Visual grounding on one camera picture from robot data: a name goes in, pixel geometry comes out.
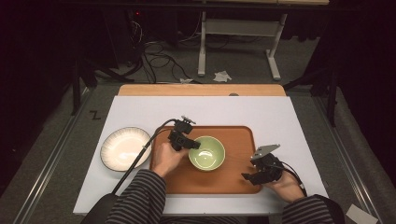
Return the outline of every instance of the green bowl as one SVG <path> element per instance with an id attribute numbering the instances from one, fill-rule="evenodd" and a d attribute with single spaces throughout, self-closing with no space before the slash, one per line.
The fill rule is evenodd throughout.
<path id="1" fill-rule="evenodd" d="M 219 168 L 225 159 L 223 144 L 212 136 L 201 136 L 196 138 L 195 141 L 201 143 L 201 145 L 198 149 L 190 149 L 191 163 L 202 171 L 212 171 Z"/>

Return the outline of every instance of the dark background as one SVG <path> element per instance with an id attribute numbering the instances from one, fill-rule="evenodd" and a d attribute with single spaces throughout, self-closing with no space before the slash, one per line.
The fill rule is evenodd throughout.
<path id="1" fill-rule="evenodd" d="M 347 3 L 364 3 L 369 7 L 353 16 L 291 13 L 282 38 L 297 35 L 305 41 L 321 36 L 306 73 L 328 66 L 331 55 L 344 56 L 336 66 L 339 87 L 361 131 L 395 184 L 396 143 L 392 134 L 396 128 L 396 16 L 389 10 L 390 1 L 376 1 L 373 5 L 370 5 L 373 1 Z M 175 31 L 187 34 L 196 24 L 197 13 L 163 12 L 161 16 L 155 14 L 155 18 L 150 16 L 152 14 L 145 13 L 145 17 L 139 19 L 147 25 L 151 35 L 175 45 Z M 56 1 L 49 0 L 1 3 L 1 193 L 39 135 L 43 122 L 70 86 L 76 58 L 91 54 L 91 57 L 102 57 L 95 60 L 102 60 L 103 64 L 125 63 L 120 60 L 125 61 L 128 56 L 118 59 L 116 56 L 117 48 L 127 43 L 121 37 L 117 46 L 109 44 L 114 36 L 106 32 L 103 15 L 98 9 L 59 8 Z M 327 21 L 330 23 L 323 33 Z"/>

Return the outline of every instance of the brown tray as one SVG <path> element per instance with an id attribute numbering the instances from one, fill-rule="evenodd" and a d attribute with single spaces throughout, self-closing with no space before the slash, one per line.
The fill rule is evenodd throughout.
<path id="1" fill-rule="evenodd" d="M 160 133 L 152 144 L 168 142 L 169 131 Z M 168 194 L 252 194 L 262 186 L 253 186 L 241 173 L 255 173 L 250 157 L 256 150 L 251 130 L 245 126 L 194 126 L 190 139 L 210 135 L 220 140 L 225 147 L 224 163 L 216 170 L 203 172 L 195 168 L 189 157 L 183 158 L 179 166 L 166 178 Z"/>

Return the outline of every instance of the person's left hand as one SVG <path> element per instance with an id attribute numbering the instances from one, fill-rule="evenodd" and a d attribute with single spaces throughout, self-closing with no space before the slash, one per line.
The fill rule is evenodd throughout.
<path id="1" fill-rule="evenodd" d="M 177 168 L 181 159 L 188 153 L 189 151 L 186 148 L 176 151 L 170 143 L 162 143 L 156 148 L 153 155 L 152 171 L 160 177 L 165 177 L 169 172 Z"/>

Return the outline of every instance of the plate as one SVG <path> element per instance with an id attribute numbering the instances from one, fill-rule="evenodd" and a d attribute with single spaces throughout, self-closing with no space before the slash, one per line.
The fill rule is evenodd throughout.
<path id="1" fill-rule="evenodd" d="M 110 170 L 127 171 L 148 141 L 149 134 L 142 129 L 136 127 L 119 129 L 102 144 L 100 154 L 102 162 Z M 151 146 L 147 148 L 136 167 L 148 158 L 150 152 Z"/>

